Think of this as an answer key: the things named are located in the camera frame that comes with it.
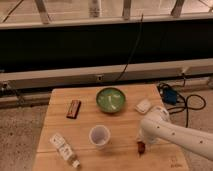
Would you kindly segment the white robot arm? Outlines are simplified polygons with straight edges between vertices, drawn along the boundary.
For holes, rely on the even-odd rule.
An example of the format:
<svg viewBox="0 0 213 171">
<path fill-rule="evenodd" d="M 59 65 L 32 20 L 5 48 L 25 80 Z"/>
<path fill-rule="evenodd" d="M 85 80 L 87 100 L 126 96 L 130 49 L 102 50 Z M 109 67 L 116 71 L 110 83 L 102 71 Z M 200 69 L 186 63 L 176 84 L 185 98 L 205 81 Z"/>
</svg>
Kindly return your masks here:
<svg viewBox="0 0 213 171">
<path fill-rule="evenodd" d="M 213 134 L 172 124 L 161 106 L 153 107 L 141 119 L 139 137 L 149 145 L 161 138 L 213 161 Z"/>
</svg>

